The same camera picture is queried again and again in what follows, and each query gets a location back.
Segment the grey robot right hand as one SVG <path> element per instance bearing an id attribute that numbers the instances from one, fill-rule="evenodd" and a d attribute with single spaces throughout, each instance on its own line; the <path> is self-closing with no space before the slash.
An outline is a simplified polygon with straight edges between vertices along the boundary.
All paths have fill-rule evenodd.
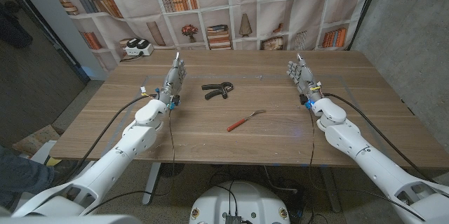
<path id="1" fill-rule="evenodd" d="M 307 109 L 322 99 L 321 83 L 314 78 L 305 59 L 297 53 L 297 62 L 289 61 L 287 75 L 293 80 L 300 93 L 300 102 Z"/>

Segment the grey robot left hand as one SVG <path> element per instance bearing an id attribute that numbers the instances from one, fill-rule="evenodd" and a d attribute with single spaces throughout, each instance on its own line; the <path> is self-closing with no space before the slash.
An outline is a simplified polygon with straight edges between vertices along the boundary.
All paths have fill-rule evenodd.
<path id="1" fill-rule="evenodd" d="M 181 91 L 185 76 L 185 64 L 180 58 L 180 53 L 177 52 L 172 67 L 163 81 L 159 92 L 159 100 L 168 105 L 171 99 Z"/>

